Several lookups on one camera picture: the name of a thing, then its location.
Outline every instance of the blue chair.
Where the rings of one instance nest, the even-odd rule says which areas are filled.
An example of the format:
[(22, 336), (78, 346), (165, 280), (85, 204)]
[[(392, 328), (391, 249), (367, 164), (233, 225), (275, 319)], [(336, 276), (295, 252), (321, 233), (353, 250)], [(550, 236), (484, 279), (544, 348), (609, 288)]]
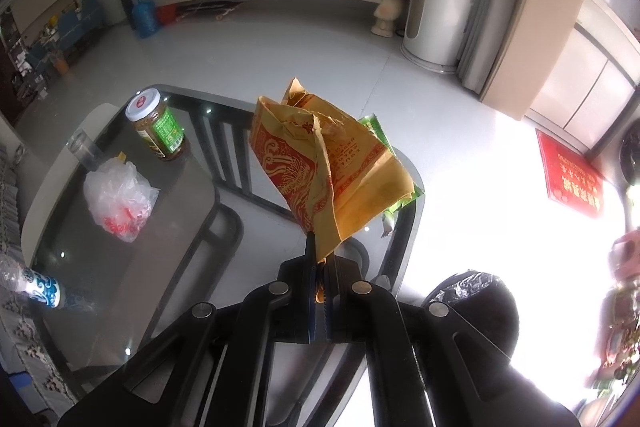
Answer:
[(60, 35), (58, 48), (63, 52), (82, 38), (84, 31), (82, 31), (82, 26), (75, 11), (71, 10), (60, 16), (60, 19), (58, 19), (58, 34)]
[(104, 26), (104, 9), (98, 0), (82, 0), (82, 30), (85, 33)]
[(24, 58), (35, 74), (44, 73), (47, 66), (49, 66), (47, 51), (39, 41), (36, 41)]

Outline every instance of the jar lid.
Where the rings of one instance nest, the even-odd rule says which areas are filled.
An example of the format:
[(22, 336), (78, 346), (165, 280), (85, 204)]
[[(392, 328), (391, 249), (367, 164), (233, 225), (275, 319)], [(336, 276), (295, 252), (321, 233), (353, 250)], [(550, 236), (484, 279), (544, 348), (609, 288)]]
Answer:
[(131, 99), (124, 114), (132, 122), (142, 120), (158, 107), (160, 97), (160, 91), (155, 87), (145, 89)]

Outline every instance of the blue water jug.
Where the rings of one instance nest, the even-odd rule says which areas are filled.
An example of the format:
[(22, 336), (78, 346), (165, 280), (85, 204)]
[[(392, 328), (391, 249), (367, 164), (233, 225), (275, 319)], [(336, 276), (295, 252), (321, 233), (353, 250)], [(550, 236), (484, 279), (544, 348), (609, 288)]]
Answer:
[(156, 3), (152, 0), (138, 0), (131, 13), (141, 39), (146, 39), (160, 29), (156, 18)]

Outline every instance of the green jar label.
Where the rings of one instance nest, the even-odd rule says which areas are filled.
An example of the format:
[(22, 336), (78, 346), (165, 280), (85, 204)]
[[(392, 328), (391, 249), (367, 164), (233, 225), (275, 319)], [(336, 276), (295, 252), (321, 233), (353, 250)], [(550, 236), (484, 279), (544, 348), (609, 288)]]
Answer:
[(175, 121), (174, 115), (172, 115), (169, 109), (164, 110), (164, 114), (158, 118), (155, 124), (151, 126), (159, 139), (162, 140), (169, 153), (173, 153), (184, 139), (184, 132), (178, 126)]
[(160, 150), (160, 148), (158, 147), (158, 144), (156, 142), (154, 142), (154, 139), (151, 138), (151, 135), (145, 131), (138, 131), (138, 134), (140, 135), (140, 137), (146, 142), (146, 144), (151, 147), (151, 150), (156, 153), (156, 156), (158, 156), (159, 158), (164, 158), (166, 155)]

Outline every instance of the green snack packet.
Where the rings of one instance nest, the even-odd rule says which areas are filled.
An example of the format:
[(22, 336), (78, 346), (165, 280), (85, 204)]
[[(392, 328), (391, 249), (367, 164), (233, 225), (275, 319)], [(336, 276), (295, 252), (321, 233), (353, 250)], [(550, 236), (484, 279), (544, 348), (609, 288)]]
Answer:
[[(378, 121), (378, 117), (376, 117), (375, 114), (370, 114), (369, 116), (363, 116), (358, 121), (361, 124), (363, 124), (364, 127), (369, 129), (369, 131), (371, 131), (374, 134), (374, 136), (378, 138), (386, 146), (386, 148), (391, 151), (392, 155), (396, 156), (396, 153), (394, 152), (393, 147), (391, 147), (389, 140), (386, 139), (385, 132), (382, 131), (382, 126), (380, 125), (380, 122)], [(386, 235), (388, 235), (393, 231), (395, 226), (393, 215), (396, 212), (396, 210), (399, 210), (406, 204), (411, 203), (412, 201), (415, 200), (415, 198), (418, 198), (423, 194), (424, 194), (424, 190), (422, 190), (420, 187), (418, 187), (418, 185), (414, 183), (414, 191), (409, 196), (396, 201), (396, 203), (392, 204), (383, 212), (382, 221), (383, 221), (385, 232), (383, 233), (382, 237), (385, 237)]]

